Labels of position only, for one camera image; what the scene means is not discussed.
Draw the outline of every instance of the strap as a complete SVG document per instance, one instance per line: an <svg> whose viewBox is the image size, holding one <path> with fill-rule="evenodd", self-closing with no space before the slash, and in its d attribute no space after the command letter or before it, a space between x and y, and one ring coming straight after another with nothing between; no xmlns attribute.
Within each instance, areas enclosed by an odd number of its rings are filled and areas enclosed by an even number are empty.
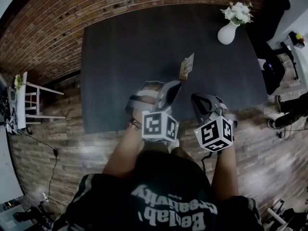
<svg viewBox="0 0 308 231"><path fill-rule="evenodd" d="M140 90L138 91L135 96L149 96L152 98L157 98L158 97L159 92L155 91L155 90Z"/></svg>
<svg viewBox="0 0 308 231"><path fill-rule="evenodd" d="M133 108L141 110L141 111L145 111L145 110L153 111L153 108L154 108L153 104L144 103L144 102L136 101L136 100L132 100L132 99L130 99L128 101L127 106L133 107Z"/></svg>

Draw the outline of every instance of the sneaker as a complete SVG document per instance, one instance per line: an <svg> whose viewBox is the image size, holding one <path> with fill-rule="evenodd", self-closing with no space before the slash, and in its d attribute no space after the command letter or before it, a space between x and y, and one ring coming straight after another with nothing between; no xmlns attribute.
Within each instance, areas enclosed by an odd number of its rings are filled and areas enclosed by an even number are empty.
<svg viewBox="0 0 308 231"><path fill-rule="evenodd" d="M273 119L268 119L268 127L270 129L276 130L277 128L275 127L275 121Z"/></svg>
<svg viewBox="0 0 308 231"><path fill-rule="evenodd" d="M275 99L276 99L276 103L277 103L277 105L278 105L278 111L279 111L280 113L282 113L282 112L281 112L281 104L282 104L282 102L281 102L281 96L280 96L280 95L277 95L277 96L275 97Z"/></svg>

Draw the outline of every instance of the black cable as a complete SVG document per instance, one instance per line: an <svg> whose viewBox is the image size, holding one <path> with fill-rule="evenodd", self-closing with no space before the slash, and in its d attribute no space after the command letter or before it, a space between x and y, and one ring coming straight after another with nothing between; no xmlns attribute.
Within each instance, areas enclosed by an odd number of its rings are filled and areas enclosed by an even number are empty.
<svg viewBox="0 0 308 231"><path fill-rule="evenodd" d="M56 158L56 161L55 161L55 163L54 163L54 166L53 166L53 169L52 169L52 176L51 176L51 179L50 179L50 181L49 181L49 187L48 187L48 197L47 197L47 199L49 199L51 181L52 181L52 179L53 179L54 169L55 169L55 168L56 168L56 166L57 166L58 151L57 151L56 149L54 149L53 147L51 147L50 145L48 145L48 144L46 144L46 143L44 143L44 142L42 142L42 141L40 141L40 140L38 140L38 139L36 139L36 138L33 138L32 136L30 136L30 135L28 135L28 134L25 134L24 132L22 132L22 131L21 131L21 130L19 130L19 129L18 129L18 132L20 132L20 133L22 133L22 134L24 134L24 135L26 135L26 136L28 136L28 137L30 137L30 138L32 138L32 139L34 139L34 140L36 140L36 141L40 142L40 143L42 143L42 144L47 145L47 146L49 146L50 148L52 148L52 151L53 151L53 154L54 154L54 156L55 156L55 158Z"/></svg>
<svg viewBox="0 0 308 231"><path fill-rule="evenodd" d="M306 131L306 130L308 130L308 129L299 129L299 130L284 130L284 131Z"/></svg>
<svg viewBox="0 0 308 231"><path fill-rule="evenodd" d="M286 132L286 131L289 131L289 132L290 132L288 138L285 137L285 132ZM291 131L294 131L294 130L292 130L292 124L291 124L291 126L290 126L290 130L286 130L286 129L284 128L284 139L285 139L286 141L290 138L290 136L291 136Z"/></svg>
<svg viewBox="0 0 308 231"><path fill-rule="evenodd" d="M203 172L205 172L205 164L204 164L204 159L210 158L212 156L212 152L210 152L208 155L206 155L205 157L203 157L201 159L202 165L203 165Z"/></svg>
<svg viewBox="0 0 308 231"><path fill-rule="evenodd" d="M50 195L50 185L51 185L51 181L52 181L52 179L53 179L54 169L56 168L56 165L57 165L57 159L58 159L58 157L56 156L56 162L55 162L54 167L53 167L53 169L52 169L52 176L51 176L51 179L50 179L50 181L49 181L48 197L47 197L48 199L49 199L49 195Z"/></svg>
<svg viewBox="0 0 308 231"><path fill-rule="evenodd" d="M24 134L24 135L26 135L26 136L28 136L28 137L30 137L30 138L33 138L32 136L30 136L30 135L28 135L28 134L25 134L24 132L22 132L22 131L19 130L19 129L18 129L18 132L20 132L20 133L22 133L22 134ZM38 139L36 139L36 138L33 138L33 139L36 140L36 141L38 141L38 142L40 142L40 143L42 143L42 144L44 144L44 145L49 146L49 147L52 148L53 150L56 150L56 149L54 149L53 147L51 147L50 145L48 145L48 144L46 144L46 143L44 143L44 142L42 142L42 141L40 141L40 140L38 140Z"/></svg>

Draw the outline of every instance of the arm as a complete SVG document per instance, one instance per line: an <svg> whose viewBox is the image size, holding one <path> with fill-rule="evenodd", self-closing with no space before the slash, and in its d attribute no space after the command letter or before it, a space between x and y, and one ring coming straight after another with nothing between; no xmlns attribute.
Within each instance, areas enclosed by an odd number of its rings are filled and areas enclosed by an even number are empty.
<svg viewBox="0 0 308 231"><path fill-rule="evenodd" d="M234 145L223 150L218 155L212 181L212 191L218 202L239 195Z"/></svg>
<svg viewBox="0 0 308 231"><path fill-rule="evenodd" d="M140 111L134 111L133 116L138 122L142 123L142 113ZM135 167L141 141L141 129L135 130L135 128L128 127L114 152L111 154L103 170L103 174L113 175L119 178L129 176Z"/></svg>

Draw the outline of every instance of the tabletop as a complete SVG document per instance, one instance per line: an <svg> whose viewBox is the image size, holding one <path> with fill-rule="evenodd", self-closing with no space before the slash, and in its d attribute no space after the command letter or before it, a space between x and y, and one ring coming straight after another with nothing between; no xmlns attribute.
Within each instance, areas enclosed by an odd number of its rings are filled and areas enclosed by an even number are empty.
<svg viewBox="0 0 308 231"><path fill-rule="evenodd" d="M121 14L85 29L81 99L86 133L124 129L130 95L147 80L178 79L180 64L194 53L192 72L173 103L178 121L195 118L194 92L218 95L231 110L267 101L257 56L243 26L234 41L217 39L222 6L181 4Z"/></svg>

